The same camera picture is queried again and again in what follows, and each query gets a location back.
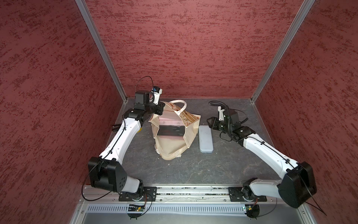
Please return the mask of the black scissors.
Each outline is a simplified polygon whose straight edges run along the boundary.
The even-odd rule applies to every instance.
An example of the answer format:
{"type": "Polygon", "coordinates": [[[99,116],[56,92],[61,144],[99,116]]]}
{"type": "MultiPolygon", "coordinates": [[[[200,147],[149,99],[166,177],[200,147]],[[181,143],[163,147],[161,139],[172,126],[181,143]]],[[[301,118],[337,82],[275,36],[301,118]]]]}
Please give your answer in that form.
{"type": "Polygon", "coordinates": [[[115,124],[112,126],[112,132],[117,132],[121,127],[121,124],[115,124]]]}

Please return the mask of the aluminium mounting rail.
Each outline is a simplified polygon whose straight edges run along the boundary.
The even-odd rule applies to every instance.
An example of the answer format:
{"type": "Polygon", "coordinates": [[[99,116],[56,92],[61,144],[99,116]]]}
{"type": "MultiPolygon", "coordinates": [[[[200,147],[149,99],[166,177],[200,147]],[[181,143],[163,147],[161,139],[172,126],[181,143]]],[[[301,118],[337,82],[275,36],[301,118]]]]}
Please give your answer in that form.
{"type": "MultiPolygon", "coordinates": [[[[146,185],[143,192],[147,195],[147,202],[162,204],[199,203],[199,204],[274,204],[282,200],[261,196],[253,201],[245,201],[241,195],[241,186],[229,185],[146,185]]],[[[84,196],[90,200],[101,197],[97,202],[125,203],[133,199],[127,192],[109,193],[107,190],[93,188],[86,185],[83,188],[84,196]]]]}

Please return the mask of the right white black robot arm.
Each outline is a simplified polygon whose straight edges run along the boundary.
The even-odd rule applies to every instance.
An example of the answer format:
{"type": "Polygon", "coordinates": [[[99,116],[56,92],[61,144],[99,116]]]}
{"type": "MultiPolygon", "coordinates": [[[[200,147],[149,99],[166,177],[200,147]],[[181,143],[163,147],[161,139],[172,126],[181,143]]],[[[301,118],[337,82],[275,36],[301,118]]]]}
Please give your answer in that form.
{"type": "Polygon", "coordinates": [[[252,178],[242,185],[239,193],[247,202],[258,197],[282,199],[288,206],[298,208],[317,193],[313,168],[284,155],[263,140],[253,129],[243,126],[232,109],[218,109],[219,116],[207,119],[210,129],[227,134],[234,141],[254,153],[279,176],[278,180],[252,178]]]}

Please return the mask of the pink pencil case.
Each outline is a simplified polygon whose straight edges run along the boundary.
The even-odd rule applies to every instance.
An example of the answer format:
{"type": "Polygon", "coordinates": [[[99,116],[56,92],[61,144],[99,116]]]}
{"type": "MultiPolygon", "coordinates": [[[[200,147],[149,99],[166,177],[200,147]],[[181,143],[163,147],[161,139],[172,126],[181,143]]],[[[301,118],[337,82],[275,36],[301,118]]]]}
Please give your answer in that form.
{"type": "Polygon", "coordinates": [[[184,123],[181,119],[166,119],[159,117],[160,126],[184,126],[184,123]]]}

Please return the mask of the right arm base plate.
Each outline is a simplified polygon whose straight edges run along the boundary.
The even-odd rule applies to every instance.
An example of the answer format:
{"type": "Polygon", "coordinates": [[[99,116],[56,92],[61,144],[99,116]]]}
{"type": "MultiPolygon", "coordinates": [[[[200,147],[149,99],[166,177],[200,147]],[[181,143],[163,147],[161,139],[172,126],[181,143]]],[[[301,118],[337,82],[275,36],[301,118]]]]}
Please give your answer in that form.
{"type": "Polygon", "coordinates": [[[266,202],[266,196],[256,196],[248,187],[229,187],[231,202],[266,202]]]}

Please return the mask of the black pencil case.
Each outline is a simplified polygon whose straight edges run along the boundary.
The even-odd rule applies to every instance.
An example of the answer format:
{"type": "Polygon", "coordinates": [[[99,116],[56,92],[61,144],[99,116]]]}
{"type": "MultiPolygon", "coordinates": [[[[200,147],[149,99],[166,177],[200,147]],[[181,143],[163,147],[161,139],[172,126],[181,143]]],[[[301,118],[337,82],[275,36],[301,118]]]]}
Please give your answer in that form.
{"type": "Polygon", "coordinates": [[[157,135],[159,136],[184,136],[185,126],[159,126],[157,135]]]}

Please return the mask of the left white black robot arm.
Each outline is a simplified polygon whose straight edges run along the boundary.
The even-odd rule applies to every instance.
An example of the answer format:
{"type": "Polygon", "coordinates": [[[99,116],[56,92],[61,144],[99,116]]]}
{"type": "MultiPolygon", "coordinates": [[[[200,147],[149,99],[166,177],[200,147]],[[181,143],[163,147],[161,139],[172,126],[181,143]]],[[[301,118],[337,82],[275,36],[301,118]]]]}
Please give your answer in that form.
{"type": "Polygon", "coordinates": [[[162,89],[155,86],[151,91],[137,91],[135,104],[123,115],[123,121],[115,137],[98,157],[88,162],[88,178],[93,188],[110,193],[126,193],[132,200],[140,201],[145,196],[143,181],[128,176],[122,167],[126,151],[143,123],[152,115],[161,115],[165,104],[159,101],[162,89]]]}

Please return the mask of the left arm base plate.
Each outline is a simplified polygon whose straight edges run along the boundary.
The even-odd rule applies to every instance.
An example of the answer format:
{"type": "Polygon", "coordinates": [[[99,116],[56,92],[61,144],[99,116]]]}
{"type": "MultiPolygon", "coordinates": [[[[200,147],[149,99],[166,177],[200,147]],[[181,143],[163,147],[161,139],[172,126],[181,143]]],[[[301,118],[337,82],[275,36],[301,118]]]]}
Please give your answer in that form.
{"type": "Polygon", "coordinates": [[[120,192],[118,200],[120,202],[154,202],[157,195],[157,187],[140,187],[136,193],[120,192]]]}

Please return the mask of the white pencil case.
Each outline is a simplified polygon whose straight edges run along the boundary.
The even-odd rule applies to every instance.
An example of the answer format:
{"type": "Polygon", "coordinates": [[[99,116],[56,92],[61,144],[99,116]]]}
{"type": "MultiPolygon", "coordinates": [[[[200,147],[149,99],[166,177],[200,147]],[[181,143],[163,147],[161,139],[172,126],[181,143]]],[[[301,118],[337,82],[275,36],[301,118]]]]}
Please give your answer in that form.
{"type": "Polygon", "coordinates": [[[208,125],[199,126],[199,145],[202,153],[213,152],[212,132],[208,125]]]}

